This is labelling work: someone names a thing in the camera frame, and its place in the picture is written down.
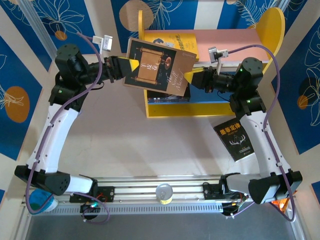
book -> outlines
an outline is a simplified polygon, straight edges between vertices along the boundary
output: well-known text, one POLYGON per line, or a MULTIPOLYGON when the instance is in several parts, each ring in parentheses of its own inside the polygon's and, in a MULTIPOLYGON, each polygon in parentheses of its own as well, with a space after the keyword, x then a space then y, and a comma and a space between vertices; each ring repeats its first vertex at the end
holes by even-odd
POLYGON ((248 134, 237 118, 213 128, 236 162, 254 153, 248 134))
POLYGON ((183 97, 184 75, 192 71, 196 54, 130 38, 127 58, 139 60, 139 66, 125 77, 125 86, 183 97))
POLYGON ((154 103, 187 103, 190 101, 190 87, 187 86, 183 96, 176 96, 172 94, 156 92, 156 91, 146 91, 146 97, 149 104, 154 103))
POLYGON ((193 33, 148 32, 148 34, 144 35, 144 40, 154 44, 194 53, 196 54, 195 60, 199 61, 197 39, 196 35, 193 33))

gray floor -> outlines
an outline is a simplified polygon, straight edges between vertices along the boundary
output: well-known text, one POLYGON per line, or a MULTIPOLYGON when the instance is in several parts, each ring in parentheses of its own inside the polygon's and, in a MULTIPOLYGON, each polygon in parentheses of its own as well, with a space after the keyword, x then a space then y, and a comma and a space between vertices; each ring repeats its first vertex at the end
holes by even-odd
POLYGON ((253 205, 235 219, 220 213, 112 215, 104 225, 80 216, 36 216, 27 240, 294 240, 291 224, 270 205, 253 205))

green led light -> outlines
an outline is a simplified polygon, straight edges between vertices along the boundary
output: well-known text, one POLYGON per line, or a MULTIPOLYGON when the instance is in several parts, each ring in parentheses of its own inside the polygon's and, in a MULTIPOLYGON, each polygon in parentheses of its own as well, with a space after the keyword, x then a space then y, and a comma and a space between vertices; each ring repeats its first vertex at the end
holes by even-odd
POLYGON ((97 206, 98 206, 98 203, 97 203, 97 202, 91 204, 91 207, 92 207, 92 208, 95 208, 95 207, 97 207, 97 206))

white robotic arm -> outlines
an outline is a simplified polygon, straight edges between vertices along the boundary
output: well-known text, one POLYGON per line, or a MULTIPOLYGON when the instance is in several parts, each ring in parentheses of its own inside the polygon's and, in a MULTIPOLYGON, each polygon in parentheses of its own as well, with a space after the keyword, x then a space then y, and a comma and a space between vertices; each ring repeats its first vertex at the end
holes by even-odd
MULTIPOLYGON (((26 164, 31 170, 34 162, 36 161, 37 151, 40 146, 41 139, 43 138, 45 131, 48 126, 51 125, 52 117, 56 112, 61 108, 61 105, 54 103, 49 106, 48 116, 44 128, 42 130, 41 136, 37 145, 34 148, 34 151, 30 158, 27 160, 26 164)), ((37 164, 35 171, 40 172, 44 171, 45 174, 56 174, 58 171, 59 159, 62 148, 65 144, 68 132, 78 116, 78 111, 74 109, 63 109, 56 119, 54 125, 50 128, 48 136, 43 145, 42 153, 39 158, 39 163, 37 164)), ((69 176, 69 179, 61 181, 57 187, 64 193, 89 193, 93 185, 93 180, 83 176, 69 176)))
POLYGON ((108 79, 113 83, 122 79, 139 66, 139 61, 110 56, 104 58, 103 64, 88 64, 76 45, 66 44, 57 50, 55 63, 59 72, 49 98, 45 126, 26 165, 17 166, 14 174, 28 185, 58 196, 63 193, 82 193, 96 197, 98 183, 95 179, 58 171, 60 154, 87 96, 86 85, 93 82, 101 84, 108 79))
MULTIPOLYGON (((263 46, 251 45, 230 51, 229 54, 249 47, 268 50, 263 46)), ((212 62, 224 56, 216 48, 211 49, 215 50, 211 54, 212 59, 214 58, 212 62)), ((185 73, 184 77, 190 84, 206 93, 212 93, 214 89, 222 93, 233 93, 230 96, 230 107, 247 132, 259 165, 259 174, 231 173, 221 176, 219 186, 212 188, 215 189, 213 195, 244 193, 250 195, 256 204, 288 198, 290 192, 294 192, 301 183, 302 176, 299 171, 291 170, 268 121, 265 122, 266 107, 257 92, 263 77, 262 62, 248 57, 239 65, 235 75, 219 73, 213 67, 198 67, 185 73)))

orange circle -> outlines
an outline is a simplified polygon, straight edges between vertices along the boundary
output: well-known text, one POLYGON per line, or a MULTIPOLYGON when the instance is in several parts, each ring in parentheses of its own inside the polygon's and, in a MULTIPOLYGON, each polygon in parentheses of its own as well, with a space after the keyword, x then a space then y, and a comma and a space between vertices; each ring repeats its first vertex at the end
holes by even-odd
POLYGON ((226 0, 226 4, 231 5, 235 4, 237 0, 226 0))
POLYGON ((300 109, 306 109, 308 106, 308 98, 305 95, 301 95, 300 97, 298 97, 297 104, 300 109))
POLYGON ((4 99, 7 116, 16 123, 23 123, 30 110, 28 93, 20 86, 12 86, 4 94, 4 99))
POLYGON ((18 5, 18 0, 9 0, 12 4, 18 5))
POLYGON ((67 34, 64 33, 63 31, 60 31, 60 30, 56 31, 56 32, 54 33, 54 35, 55 35, 55 37, 56 37, 57 39, 59 39, 59 40, 61 40, 61 41, 64 41, 64 40, 67 39, 67 34))

